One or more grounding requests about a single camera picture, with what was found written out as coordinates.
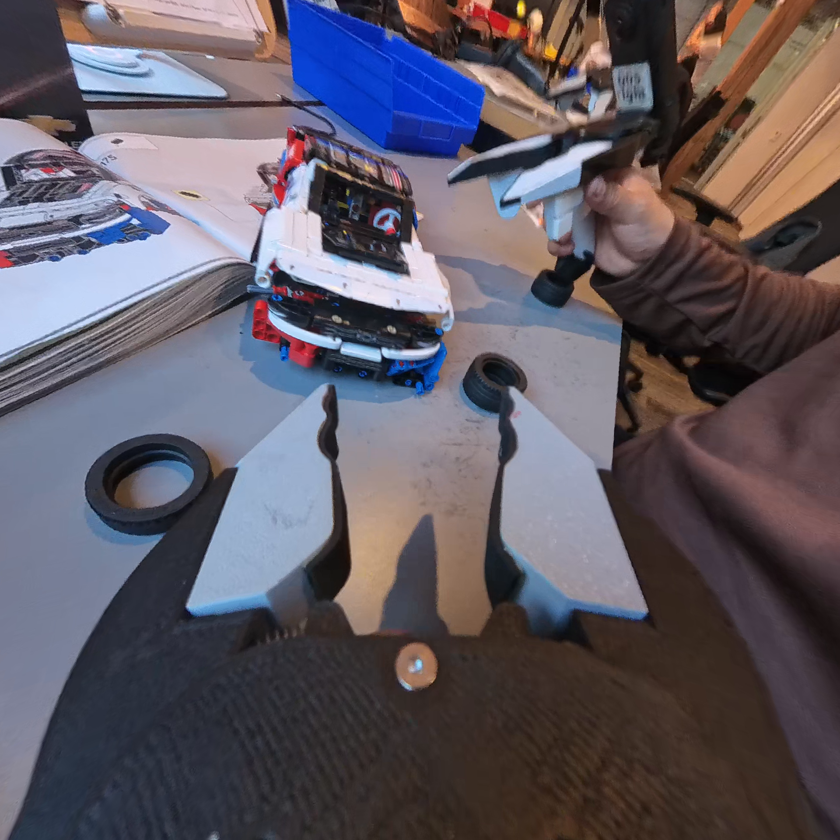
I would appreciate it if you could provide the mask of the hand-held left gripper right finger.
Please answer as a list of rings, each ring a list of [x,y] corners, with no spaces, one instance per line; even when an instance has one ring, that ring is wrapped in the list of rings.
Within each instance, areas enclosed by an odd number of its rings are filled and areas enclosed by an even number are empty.
[[[648,605],[593,460],[508,388],[485,580],[490,604],[520,607],[530,631],[559,638],[575,614],[642,622]]]

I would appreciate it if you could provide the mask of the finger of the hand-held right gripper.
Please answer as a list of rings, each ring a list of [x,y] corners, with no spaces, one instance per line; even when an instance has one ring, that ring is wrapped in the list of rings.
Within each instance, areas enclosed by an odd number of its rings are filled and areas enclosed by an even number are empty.
[[[592,136],[580,128],[538,134],[505,143],[486,152],[475,154],[459,163],[448,174],[448,184],[453,186],[481,177],[504,175],[520,169],[529,170],[571,150],[577,144],[590,141],[592,141]]]
[[[612,140],[593,140],[525,170],[489,177],[490,191],[500,217],[514,217],[520,207],[539,203],[579,187],[583,163],[609,151]]]

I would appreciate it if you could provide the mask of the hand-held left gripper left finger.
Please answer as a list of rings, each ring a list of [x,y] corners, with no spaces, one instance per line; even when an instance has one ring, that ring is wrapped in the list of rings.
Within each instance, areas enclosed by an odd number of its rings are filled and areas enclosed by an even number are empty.
[[[321,385],[239,460],[186,601],[192,616],[305,617],[340,592],[350,554],[338,420],[335,388]]]

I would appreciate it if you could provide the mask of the small black rubber tyre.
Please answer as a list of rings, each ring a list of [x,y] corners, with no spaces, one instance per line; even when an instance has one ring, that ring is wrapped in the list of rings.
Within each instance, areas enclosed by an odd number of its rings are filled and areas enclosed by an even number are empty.
[[[556,269],[542,269],[531,284],[531,294],[551,308],[563,308],[571,299],[575,280]]]
[[[525,392],[528,379],[513,360],[499,353],[482,353],[472,360],[462,381],[465,395],[478,408],[498,413],[506,389]]]
[[[192,482],[173,500],[154,507],[127,507],[117,502],[120,482],[137,469],[174,461],[188,467]],[[90,509],[111,530],[131,536],[167,532],[211,485],[214,473],[205,450],[192,440],[173,434],[133,437],[110,448],[89,468],[85,496]]]

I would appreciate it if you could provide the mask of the toy brick race car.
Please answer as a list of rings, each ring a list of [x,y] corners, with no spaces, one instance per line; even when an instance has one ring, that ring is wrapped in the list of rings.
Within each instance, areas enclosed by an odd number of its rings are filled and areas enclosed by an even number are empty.
[[[302,368],[430,393],[455,311],[403,169],[294,124],[259,173],[270,205],[252,255],[253,338]]]

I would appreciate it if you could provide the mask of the instruction booklet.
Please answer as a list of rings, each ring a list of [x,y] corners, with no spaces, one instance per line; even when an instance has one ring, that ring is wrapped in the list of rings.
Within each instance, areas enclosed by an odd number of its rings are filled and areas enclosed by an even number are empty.
[[[256,283],[285,150],[131,132],[78,150],[2,120],[1,414],[212,317]]]

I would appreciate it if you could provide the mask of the person's right hand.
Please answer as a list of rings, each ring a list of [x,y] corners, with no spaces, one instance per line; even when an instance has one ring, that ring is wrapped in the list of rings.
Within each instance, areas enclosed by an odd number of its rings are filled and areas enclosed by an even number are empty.
[[[612,277],[645,266],[673,232],[673,212],[636,167],[596,176],[584,199],[595,220],[594,266]]]

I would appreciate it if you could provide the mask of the blue plastic bin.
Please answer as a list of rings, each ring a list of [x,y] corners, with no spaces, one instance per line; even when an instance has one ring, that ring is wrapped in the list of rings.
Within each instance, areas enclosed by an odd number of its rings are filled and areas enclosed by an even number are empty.
[[[294,82],[390,151],[456,156],[484,88],[399,35],[312,2],[287,4]]]

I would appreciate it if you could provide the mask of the person's dark sweater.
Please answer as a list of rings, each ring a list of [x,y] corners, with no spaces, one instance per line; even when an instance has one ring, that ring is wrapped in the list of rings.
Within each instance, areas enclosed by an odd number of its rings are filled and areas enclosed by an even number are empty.
[[[819,833],[838,838],[838,333],[727,405],[620,445],[613,474],[728,611]]]

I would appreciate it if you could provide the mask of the black office chair base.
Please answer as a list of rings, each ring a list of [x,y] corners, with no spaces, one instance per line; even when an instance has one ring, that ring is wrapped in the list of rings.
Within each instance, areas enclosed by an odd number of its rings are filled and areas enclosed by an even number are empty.
[[[671,421],[710,411],[692,371],[696,357],[682,356],[623,323],[616,396],[616,436],[630,438]]]

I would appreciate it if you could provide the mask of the wooden document holder board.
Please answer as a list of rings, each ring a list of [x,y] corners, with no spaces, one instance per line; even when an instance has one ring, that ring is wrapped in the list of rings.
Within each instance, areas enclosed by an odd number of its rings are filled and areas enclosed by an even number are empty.
[[[270,2],[59,2],[65,35],[86,45],[269,60],[279,33]]]

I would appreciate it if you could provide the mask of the silver stand base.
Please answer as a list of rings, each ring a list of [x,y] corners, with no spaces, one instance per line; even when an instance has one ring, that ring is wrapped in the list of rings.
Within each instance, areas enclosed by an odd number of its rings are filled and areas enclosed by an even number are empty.
[[[85,93],[225,100],[227,91],[160,51],[67,45],[79,89]]]

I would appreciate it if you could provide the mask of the black toy set box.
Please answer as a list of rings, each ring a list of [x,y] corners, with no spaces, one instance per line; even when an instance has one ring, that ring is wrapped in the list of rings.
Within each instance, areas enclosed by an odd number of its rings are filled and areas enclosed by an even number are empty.
[[[1,2],[1,117],[69,144],[93,135],[53,1]]]

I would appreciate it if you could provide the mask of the wooden post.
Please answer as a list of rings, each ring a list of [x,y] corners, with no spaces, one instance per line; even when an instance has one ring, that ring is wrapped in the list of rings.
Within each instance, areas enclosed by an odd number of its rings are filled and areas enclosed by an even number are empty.
[[[757,34],[708,97],[709,102],[716,106],[716,111],[711,112],[707,106],[700,108],[700,111],[709,116],[709,120],[686,139],[668,163],[668,168],[661,176],[660,193],[662,196],[666,196],[697,162],[714,134],[731,117],[754,82],[778,54],[815,3],[815,1],[778,2],[764,19]]]

